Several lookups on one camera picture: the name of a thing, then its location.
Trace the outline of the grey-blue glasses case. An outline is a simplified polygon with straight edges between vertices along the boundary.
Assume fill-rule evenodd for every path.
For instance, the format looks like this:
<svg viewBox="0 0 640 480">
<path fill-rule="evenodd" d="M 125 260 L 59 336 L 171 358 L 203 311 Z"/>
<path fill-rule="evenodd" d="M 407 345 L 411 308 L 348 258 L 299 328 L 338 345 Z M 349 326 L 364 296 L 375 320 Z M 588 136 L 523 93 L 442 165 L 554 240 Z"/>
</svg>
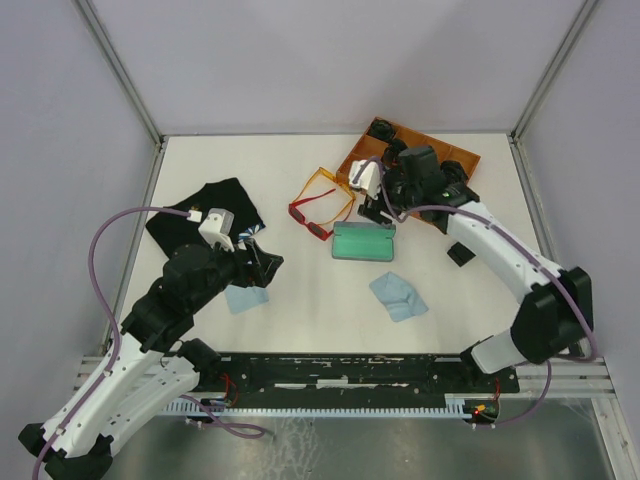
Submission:
<svg viewBox="0 0 640 480">
<path fill-rule="evenodd" d="M 393 225 L 341 221 L 334 224 L 333 259 L 391 262 L 395 256 Z"/>
</svg>

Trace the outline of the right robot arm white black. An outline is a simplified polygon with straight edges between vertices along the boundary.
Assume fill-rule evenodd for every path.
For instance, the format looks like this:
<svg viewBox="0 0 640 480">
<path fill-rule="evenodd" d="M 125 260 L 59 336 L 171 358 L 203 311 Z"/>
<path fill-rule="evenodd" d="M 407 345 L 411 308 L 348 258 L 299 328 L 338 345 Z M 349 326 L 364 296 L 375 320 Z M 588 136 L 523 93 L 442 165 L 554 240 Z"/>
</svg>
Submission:
<svg viewBox="0 0 640 480">
<path fill-rule="evenodd" d="M 581 340 L 590 349 L 584 361 L 596 357 L 590 276 L 545 258 L 510 233 L 469 187 L 459 162 L 439 161 L 430 146 L 405 148 L 389 163 L 378 157 L 353 162 L 348 184 L 365 195 L 364 217 L 389 224 L 419 216 L 482 260 L 518 302 L 508 329 L 463 352 L 458 370 L 467 389 L 483 390 L 508 367 L 567 358 Z"/>
</svg>

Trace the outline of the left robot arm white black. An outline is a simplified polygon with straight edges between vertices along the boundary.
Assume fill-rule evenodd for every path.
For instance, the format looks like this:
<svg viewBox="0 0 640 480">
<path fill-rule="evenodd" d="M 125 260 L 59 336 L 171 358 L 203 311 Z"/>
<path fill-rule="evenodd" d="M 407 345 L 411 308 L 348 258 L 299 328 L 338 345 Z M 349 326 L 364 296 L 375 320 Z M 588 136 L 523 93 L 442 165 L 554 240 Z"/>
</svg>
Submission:
<svg viewBox="0 0 640 480">
<path fill-rule="evenodd" d="M 33 477 L 101 479 L 128 440 L 195 387 L 221 378 L 218 354 L 199 339 L 182 344 L 161 371 L 137 383 L 194 325 L 194 316 L 229 285 L 268 286 L 283 257 L 249 239 L 244 247 L 185 245 L 136 301 L 101 363 L 72 399 L 44 423 L 26 425 L 20 443 L 36 458 Z"/>
</svg>

